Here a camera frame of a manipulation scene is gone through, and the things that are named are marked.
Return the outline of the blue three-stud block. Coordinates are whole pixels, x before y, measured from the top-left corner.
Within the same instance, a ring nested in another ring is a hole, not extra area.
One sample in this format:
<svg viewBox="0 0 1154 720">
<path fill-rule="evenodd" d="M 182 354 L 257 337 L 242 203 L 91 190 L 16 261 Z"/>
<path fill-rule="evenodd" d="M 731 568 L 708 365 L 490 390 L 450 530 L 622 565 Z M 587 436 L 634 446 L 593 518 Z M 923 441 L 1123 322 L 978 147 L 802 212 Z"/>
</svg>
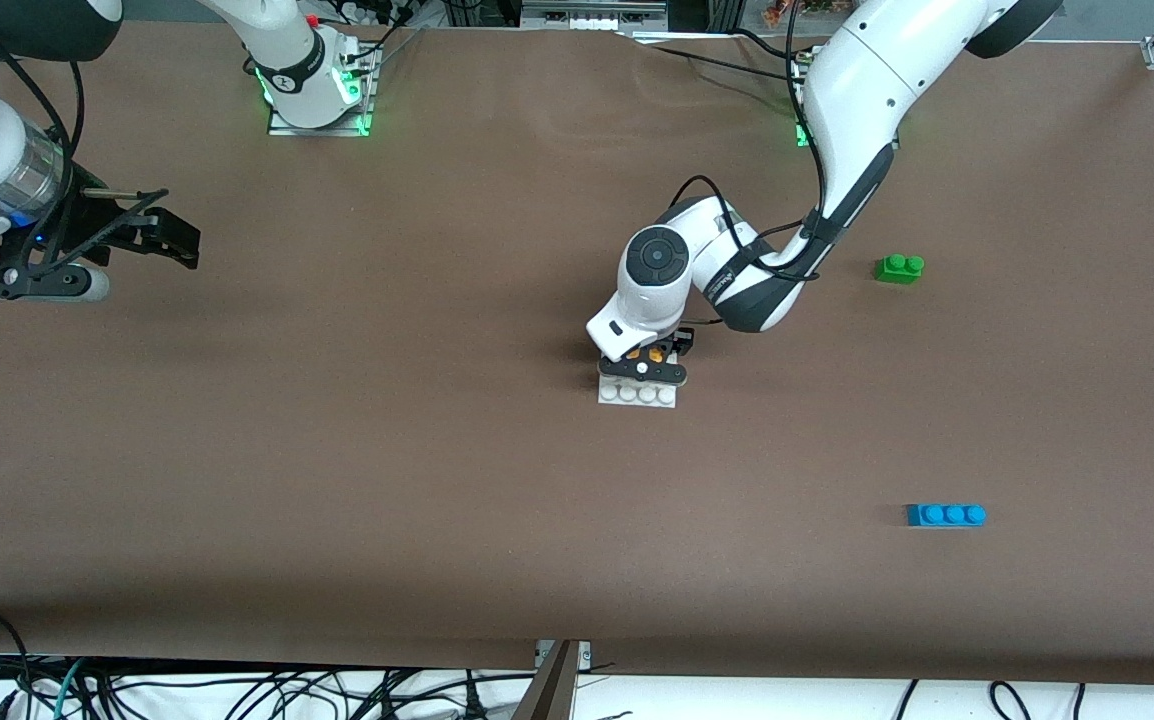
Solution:
<svg viewBox="0 0 1154 720">
<path fill-rule="evenodd" d="M 980 528 L 988 519 L 977 503 L 911 503 L 905 513 L 912 528 Z"/>
</svg>

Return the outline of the white studded base plate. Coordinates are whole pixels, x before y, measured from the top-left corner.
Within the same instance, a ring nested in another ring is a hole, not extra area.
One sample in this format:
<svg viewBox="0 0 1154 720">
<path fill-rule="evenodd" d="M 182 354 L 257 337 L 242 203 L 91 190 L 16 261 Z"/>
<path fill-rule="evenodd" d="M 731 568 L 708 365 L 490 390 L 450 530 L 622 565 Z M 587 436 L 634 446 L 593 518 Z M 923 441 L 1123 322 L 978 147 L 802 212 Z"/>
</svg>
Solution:
<svg viewBox="0 0 1154 720">
<path fill-rule="evenodd" d="M 681 388 L 634 381 L 614 381 L 614 378 L 604 377 L 599 373 L 597 375 L 597 402 L 627 407 L 674 407 L 677 405 L 679 389 Z"/>
</svg>

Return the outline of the colourful background item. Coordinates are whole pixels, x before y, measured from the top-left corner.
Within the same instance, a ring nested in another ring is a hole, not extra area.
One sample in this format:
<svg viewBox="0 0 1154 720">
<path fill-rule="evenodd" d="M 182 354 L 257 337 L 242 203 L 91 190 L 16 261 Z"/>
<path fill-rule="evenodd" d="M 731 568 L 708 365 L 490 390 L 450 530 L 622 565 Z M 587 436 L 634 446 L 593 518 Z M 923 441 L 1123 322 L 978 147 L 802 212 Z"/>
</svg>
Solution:
<svg viewBox="0 0 1154 720">
<path fill-rule="evenodd" d="M 759 17 L 764 27 L 782 27 L 790 12 L 796 18 L 818 18 L 837 12 L 850 12 L 852 0 L 760 0 Z"/>
</svg>

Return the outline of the aluminium profile beam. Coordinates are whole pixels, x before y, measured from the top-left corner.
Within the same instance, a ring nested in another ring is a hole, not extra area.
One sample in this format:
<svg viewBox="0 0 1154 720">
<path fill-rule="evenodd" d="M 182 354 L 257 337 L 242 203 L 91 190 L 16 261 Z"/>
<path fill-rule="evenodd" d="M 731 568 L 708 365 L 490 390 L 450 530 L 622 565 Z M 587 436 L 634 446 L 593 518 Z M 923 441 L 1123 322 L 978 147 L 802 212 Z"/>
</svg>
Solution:
<svg viewBox="0 0 1154 720">
<path fill-rule="evenodd" d="M 533 674 L 510 720 L 571 720 L 576 693 L 577 642 L 564 639 Z"/>
</svg>

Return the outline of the green two-stud block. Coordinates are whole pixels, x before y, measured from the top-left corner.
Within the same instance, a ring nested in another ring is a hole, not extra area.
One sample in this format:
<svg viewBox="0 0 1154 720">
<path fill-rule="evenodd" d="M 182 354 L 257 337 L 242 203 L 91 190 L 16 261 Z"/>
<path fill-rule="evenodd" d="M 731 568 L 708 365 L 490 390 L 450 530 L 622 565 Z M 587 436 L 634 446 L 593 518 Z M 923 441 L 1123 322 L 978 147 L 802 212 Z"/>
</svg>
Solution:
<svg viewBox="0 0 1154 720">
<path fill-rule="evenodd" d="M 912 284 L 923 278 L 926 260 L 917 255 L 902 255 L 900 252 L 879 258 L 872 269 L 875 282 L 887 284 Z"/>
</svg>

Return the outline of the brown table cover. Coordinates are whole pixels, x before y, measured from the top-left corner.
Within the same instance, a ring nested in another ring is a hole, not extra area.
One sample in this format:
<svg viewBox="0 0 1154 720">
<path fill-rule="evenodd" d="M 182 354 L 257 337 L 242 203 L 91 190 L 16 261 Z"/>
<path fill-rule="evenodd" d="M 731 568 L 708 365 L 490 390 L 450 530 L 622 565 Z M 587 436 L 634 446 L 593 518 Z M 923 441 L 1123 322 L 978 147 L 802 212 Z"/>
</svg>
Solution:
<svg viewBox="0 0 1154 720">
<path fill-rule="evenodd" d="M 688 177 L 814 204 L 784 87 L 617 35 L 440 29 L 367 138 L 267 136 L 228 27 L 130 23 L 78 159 L 196 270 L 0 302 L 0 612 L 30 650 L 1154 683 L 1154 72 L 961 57 L 766 333 L 674 408 L 585 323 Z M 879 258 L 926 260 L 912 284 Z M 980 528 L 907 527 L 977 503 Z"/>
</svg>

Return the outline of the small metal table bracket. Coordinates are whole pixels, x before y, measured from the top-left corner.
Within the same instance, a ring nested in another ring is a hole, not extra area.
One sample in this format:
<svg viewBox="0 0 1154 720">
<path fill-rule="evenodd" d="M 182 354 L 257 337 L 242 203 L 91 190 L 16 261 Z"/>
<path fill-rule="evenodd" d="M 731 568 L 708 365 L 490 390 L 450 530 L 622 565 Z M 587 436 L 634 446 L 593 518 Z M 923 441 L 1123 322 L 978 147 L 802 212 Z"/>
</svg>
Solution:
<svg viewBox="0 0 1154 720">
<path fill-rule="evenodd" d="M 554 639 L 540 639 L 535 642 L 535 648 L 533 648 L 533 667 L 535 669 L 541 669 L 546 661 L 546 657 L 550 655 L 550 651 L 557 647 L 559 642 Z M 592 653 L 590 642 L 577 642 L 577 670 L 578 673 L 589 673 L 592 667 L 592 659 L 594 659 L 594 653 Z"/>
</svg>

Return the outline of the grey box behind table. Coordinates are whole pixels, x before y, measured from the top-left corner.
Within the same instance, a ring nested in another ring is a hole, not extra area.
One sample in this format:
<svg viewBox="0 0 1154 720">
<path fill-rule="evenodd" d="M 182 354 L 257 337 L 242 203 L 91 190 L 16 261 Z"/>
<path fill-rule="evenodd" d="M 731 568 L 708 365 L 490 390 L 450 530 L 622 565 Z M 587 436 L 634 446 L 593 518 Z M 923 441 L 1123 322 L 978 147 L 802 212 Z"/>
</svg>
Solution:
<svg viewBox="0 0 1154 720">
<path fill-rule="evenodd" d="M 667 32 L 667 0 L 520 0 L 522 29 Z"/>
</svg>

